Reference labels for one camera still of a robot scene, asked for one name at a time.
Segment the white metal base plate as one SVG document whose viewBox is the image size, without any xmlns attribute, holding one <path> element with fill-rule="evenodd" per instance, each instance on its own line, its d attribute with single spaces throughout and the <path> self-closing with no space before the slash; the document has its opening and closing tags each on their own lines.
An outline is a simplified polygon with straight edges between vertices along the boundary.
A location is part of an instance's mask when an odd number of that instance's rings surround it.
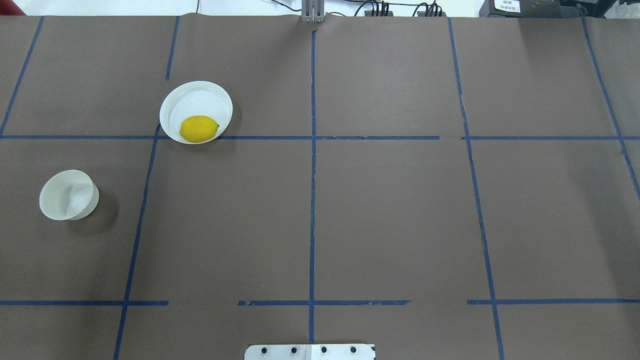
<svg viewBox="0 0 640 360">
<path fill-rule="evenodd" d="M 254 344 L 245 360 L 375 360 L 375 346 L 366 343 Z"/>
</svg>

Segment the yellow lemon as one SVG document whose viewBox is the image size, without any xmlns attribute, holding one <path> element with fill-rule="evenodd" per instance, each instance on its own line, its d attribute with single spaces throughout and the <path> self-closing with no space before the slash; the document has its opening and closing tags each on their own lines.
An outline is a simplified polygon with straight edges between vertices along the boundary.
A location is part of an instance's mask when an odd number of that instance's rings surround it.
<svg viewBox="0 0 640 360">
<path fill-rule="evenodd" d="M 187 142 L 199 144 L 213 139 L 219 127 L 219 123 L 209 116 L 194 115 L 181 123 L 179 135 Z"/>
</svg>

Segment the black electronics box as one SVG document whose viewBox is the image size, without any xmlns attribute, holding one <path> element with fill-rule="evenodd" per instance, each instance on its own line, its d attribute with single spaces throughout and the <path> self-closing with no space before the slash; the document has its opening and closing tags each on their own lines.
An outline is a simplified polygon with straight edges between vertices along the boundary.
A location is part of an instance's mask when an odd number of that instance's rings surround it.
<svg viewBox="0 0 640 360">
<path fill-rule="evenodd" d="M 576 6 L 562 5 L 560 0 L 485 0 L 478 10 L 480 18 L 580 18 Z"/>
</svg>

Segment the grey aluminium frame post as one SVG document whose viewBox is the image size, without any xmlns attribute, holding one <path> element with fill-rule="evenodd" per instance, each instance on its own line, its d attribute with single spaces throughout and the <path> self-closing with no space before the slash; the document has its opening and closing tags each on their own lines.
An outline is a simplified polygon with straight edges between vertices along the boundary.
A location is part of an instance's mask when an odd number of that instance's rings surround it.
<svg viewBox="0 0 640 360">
<path fill-rule="evenodd" d="M 301 22 L 302 23 L 324 23 L 326 19 L 324 0 L 302 0 L 301 1 Z"/>
</svg>

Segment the white bowl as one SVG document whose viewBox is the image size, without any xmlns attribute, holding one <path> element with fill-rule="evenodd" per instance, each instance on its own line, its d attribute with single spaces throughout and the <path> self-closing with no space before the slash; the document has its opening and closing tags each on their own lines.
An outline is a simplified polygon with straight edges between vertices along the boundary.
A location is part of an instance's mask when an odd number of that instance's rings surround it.
<svg viewBox="0 0 640 360">
<path fill-rule="evenodd" d="M 75 221 L 98 206 L 99 189 L 84 171 L 65 170 L 46 182 L 39 194 L 39 209 L 55 221 Z"/>
</svg>

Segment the brown paper table cover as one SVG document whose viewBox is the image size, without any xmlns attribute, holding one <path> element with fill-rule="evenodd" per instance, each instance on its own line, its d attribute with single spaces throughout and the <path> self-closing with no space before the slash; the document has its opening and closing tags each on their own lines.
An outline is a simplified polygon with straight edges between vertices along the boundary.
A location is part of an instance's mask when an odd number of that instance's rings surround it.
<svg viewBox="0 0 640 360">
<path fill-rule="evenodd" d="M 3 16 L 1 358 L 637 360 L 638 63 L 638 20 Z"/>
</svg>

